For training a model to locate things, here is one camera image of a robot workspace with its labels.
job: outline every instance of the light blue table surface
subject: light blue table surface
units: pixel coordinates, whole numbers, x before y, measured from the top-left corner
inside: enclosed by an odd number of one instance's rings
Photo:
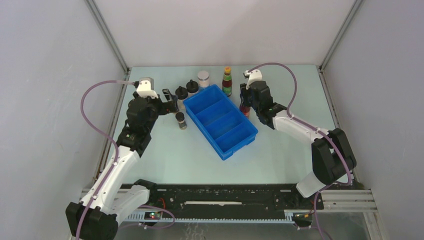
[[[315,65],[288,65],[296,75],[297,96],[291,111],[313,125],[334,129],[334,122]],[[166,101],[162,89],[172,93],[197,80],[201,70],[209,72],[211,84],[221,87],[225,66],[133,67],[129,81],[142,77],[154,79],[154,90]],[[231,66],[233,88],[231,101],[240,104],[240,84],[246,83],[243,72],[254,66]],[[294,83],[287,70],[264,66],[263,80],[268,84],[274,102],[287,106]],[[120,110],[116,140],[126,119],[128,102],[134,87],[128,87]],[[259,122],[251,110],[250,121],[258,129],[256,139],[222,161],[190,117],[185,114],[187,129],[180,130],[174,114],[159,116],[151,132],[151,142],[137,164],[124,178],[132,184],[145,179],[158,184],[289,184],[297,183],[312,170],[310,145]]]

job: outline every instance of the black jar lid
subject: black jar lid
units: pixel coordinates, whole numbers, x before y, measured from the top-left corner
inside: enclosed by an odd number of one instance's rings
[[[189,96],[189,93],[187,92],[187,89],[185,87],[179,86],[175,90],[175,95],[178,96],[178,99],[184,100]]]
[[[197,93],[197,91],[199,91],[199,84],[196,81],[193,81],[193,79],[187,82],[187,85],[185,85],[185,87],[187,88],[187,91],[191,94]]]
[[[175,114],[175,118],[176,118],[176,120],[178,121],[178,122],[182,122],[182,121],[184,121],[184,113],[182,113],[182,112],[177,112],[176,114]]]

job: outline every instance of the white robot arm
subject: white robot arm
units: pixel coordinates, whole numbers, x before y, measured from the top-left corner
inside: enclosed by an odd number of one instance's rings
[[[150,198],[148,186],[135,184],[124,196],[115,200],[125,175],[143,155],[151,138],[150,132],[160,115],[178,111],[177,97],[163,89],[167,102],[162,102],[153,90],[153,79],[141,78],[135,83],[134,99],[128,103],[127,120],[116,141],[117,159],[109,159],[94,186],[79,203],[71,202],[66,218],[73,236],[84,212],[80,230],[82,239],[113,239],[125,218]]]
[[[340,158],[331,151],[329,143],[318,131],[327,135],[335,143],[349,170],[356,166],[348,139],[341,129],[327,130],[319,127],[315,127],[316,130],[311,129],[302,124],[306,121],[298,117],[295,120],[294,115],[289,114],[285,106],[273,102],[270,88],[262,80],[260,70],[245,71],[244,77],[248,78],[248,81],[240,85],[240,98],[243,105],[252,107],[261,123],[311,146],[312,172],[298,182],[295,189],[303,198],[310,197],[346,174]]]

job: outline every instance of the white wall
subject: white wall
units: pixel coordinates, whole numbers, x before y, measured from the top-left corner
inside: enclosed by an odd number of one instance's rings
[[[367,0],[325,70],[393,240],[423,238],[424,1]]]
[[[124,73],[83,0],[0,2],[0,236],[66,239],[65,209],[94,175],[104,139],[84,91]],[[86,99],[106,130],[118,86]]]
[[[354,0],[99,0],[130,67],[320,65]]]

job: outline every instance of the small jar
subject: small jar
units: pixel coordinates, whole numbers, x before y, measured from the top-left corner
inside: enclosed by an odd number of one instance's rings
[[[199,91],[209,87],[209,72],[202,70],[197,74],[197,79],[199,80]]]
[[[178,109],[180,111],[186,110],[186,106],[184,106],[183,101],[189,96],[187,89],[185,87],[179,86],[175,90],[175,95],[178,97],[178,101],[177,101]]]
[[[175,114],[175,118],[178,121],[179,129],[184,130],[184,129],[187,128],[187,123],[186,123],[186,119],[184,118],[184,113],[182,113],[180,111],[177,112]]]
[[[185,87],[187,88],[188,97],[191,97],[199,92],[199,84],[196,81],[193,81],[193,79],[187,82]]]

